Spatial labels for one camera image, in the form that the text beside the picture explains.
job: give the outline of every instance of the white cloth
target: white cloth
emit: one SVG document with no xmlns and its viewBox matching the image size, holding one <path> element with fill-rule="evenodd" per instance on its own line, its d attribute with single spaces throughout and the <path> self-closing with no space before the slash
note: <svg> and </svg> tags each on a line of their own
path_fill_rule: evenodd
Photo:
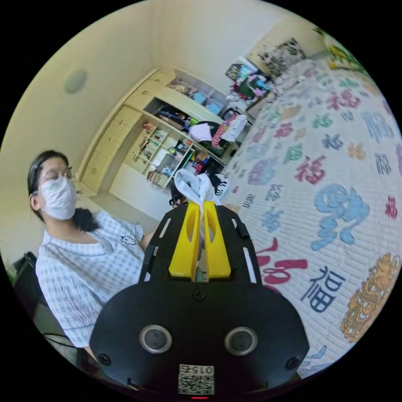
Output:
<svg viewBox="0 0 402 402">
<path fill-rule="evenodd" d="M 189 134 L 197 142 L 212 141 L 211 129 L 207 123 L 191 126 Z"/>
<path fill-rule="evenodd" d="M 246 124 L 247 124 L 246 116 L 240 114 L 229 123 L 228 129 L 222 134 L 221 138 L 229 142 L 236 141 L 236 138 L 246 127 Z"/>
<path fill-rule="evenodd" d="M 194 176 L 185 169 L 179 169 L 175 174 L 175 186 L 189 201 L 193 201 L 200 206 L 201 214 L 204 213 L 204 201 L 213 201 L 216 205 L 221 205 L 206 174 Z"/>
</svg>

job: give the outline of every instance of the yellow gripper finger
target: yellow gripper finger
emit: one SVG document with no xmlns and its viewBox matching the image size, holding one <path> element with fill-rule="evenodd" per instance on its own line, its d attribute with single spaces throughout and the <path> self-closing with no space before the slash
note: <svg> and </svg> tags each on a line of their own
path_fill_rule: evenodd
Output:
<svg viewBox="0 0 402 402">
<path fill-rule="evenodd" d="M 200 244 L 200 206 L 190 201 L 179 239 L 170 262 L 169 273 L 176 278 L 194 281 Z"/>
</svg>

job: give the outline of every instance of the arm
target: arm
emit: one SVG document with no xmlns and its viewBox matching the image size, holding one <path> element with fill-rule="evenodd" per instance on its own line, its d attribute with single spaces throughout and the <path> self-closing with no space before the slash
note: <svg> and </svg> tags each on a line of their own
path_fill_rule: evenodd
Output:
<svg viewBox="0 0 402 402">
<path fill-rule="evenodd" d="M 139 246 L 145 251 L 149 245 L 149 242 L 152 239 L 152 236 L 154 235 L 156 229 L 158 228 L 158 226 L 156 226 L 155 229 L 153 229 L 152 231 L 150 231 L 149 233 L 145 234 L 142 236 L 141 241 L 139 242 Z"/>
<path fill-rule="evenodd" d="M 89 346 L 87 346 L 84 349 L 93 357 L 94 360 L 96 360 L 96 358 L 95 358 L 95 356 L 94 356 L 94 354 L 93 354 L 93 352 L 92 352 L 92 350 L 91 350 L 91 348 Z"/>
</svg>

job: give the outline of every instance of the face mask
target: face mask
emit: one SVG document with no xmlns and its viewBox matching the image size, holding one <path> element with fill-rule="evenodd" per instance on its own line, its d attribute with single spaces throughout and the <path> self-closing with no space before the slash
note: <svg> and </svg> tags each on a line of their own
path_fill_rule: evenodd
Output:
<svg viewBox="0 0 402 402">
<path fill-rule="evenodd" d="M 56 180 L 48 180 L 43 183 L 41 193 L 45 199 L 43 212 L 55 219 L 72 218 L 75 213 L 77 192 L 71 180 L 63 176 Z"/>
</svg>

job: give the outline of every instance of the picture frame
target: picture frame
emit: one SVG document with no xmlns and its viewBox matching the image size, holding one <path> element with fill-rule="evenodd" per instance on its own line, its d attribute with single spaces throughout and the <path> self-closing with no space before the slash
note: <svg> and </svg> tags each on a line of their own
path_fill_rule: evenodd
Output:
<svg viewBox="0 0 402 402">
<path fill-rule="evenodd" d="M 226 70 L 225 75 L 232 81 L 236 82 L 239 74 L 241 74 L 242 72 L 248 75 L 257 71 L 258 67 L 256 67 L 250 61 L 246 60 L 243 57 L 238 57 L 238 59 Z"/>
</svg>

